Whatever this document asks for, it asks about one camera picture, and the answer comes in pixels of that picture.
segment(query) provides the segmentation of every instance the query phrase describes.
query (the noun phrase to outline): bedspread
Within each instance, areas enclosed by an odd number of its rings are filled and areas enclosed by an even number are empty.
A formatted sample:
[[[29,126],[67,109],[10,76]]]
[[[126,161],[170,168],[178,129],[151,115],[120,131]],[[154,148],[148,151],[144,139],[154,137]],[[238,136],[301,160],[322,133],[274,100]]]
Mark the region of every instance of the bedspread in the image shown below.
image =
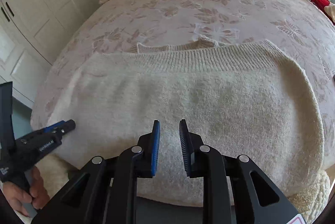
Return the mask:
[[[306,71],[319,103],[325,136],[323,168],[335,163],[335,30],[307,0],[110,0],[56,60],[37,94],[32,127],[54,122],[49,117],[62,89],[93,53],[134,52],[137,43],[181,45],[199,35],[226,44],[269,39],[294,58]]]

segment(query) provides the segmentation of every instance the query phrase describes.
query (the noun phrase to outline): ribbed hem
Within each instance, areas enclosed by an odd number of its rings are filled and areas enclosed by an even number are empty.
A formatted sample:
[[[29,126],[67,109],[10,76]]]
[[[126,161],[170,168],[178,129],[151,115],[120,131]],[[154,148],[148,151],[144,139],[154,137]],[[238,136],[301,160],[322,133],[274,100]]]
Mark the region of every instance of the ribbed hem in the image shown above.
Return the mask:
[[[287,61],[270,41],[185,51],[146,54],[103,54],[123,71],[138,73],[245,71]]]

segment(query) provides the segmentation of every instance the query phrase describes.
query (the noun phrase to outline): floral bedspread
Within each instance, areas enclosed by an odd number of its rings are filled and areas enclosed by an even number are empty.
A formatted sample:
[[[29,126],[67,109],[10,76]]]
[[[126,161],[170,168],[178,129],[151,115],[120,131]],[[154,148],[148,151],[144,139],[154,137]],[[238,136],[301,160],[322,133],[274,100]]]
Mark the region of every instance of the floral bedspread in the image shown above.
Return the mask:
[[[48,125],[63,87],[94,52],[181,45],[199,35],[227,44],[269,39],[306,71],[325,137],[323,168],[335,163],[335,29],[307,0],[110,0],[78,30],[35,99],[31,124]]]

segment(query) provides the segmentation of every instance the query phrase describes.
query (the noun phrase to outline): beige sweater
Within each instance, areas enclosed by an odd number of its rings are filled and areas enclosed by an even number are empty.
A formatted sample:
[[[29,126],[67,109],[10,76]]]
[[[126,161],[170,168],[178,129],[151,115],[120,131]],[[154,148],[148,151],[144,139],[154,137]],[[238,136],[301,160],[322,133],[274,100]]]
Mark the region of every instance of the beige sweater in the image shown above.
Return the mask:
[[[315,182],[323,160],[322,123],[296,62],[268,41],[166,50],[96,53],[87,60],[49,119],[77,124],[57,155],[77,168],[95,155],[117,156],[158,119],[157,175],[139,180],[138,195],[201,206],[202,180],[187,178],[183,167],[178,123],[184,118],[191,132],[222,154],[249,155],[287,196]]]

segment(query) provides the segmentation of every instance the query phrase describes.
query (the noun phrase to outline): white sticker with pink border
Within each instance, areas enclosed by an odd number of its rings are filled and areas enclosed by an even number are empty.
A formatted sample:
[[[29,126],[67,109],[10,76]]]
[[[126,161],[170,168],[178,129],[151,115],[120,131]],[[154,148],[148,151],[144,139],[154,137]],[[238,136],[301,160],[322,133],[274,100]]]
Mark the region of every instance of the white sticker with pink border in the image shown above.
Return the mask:
[[[301,214],[297,214],[287,224],[306,224]]]

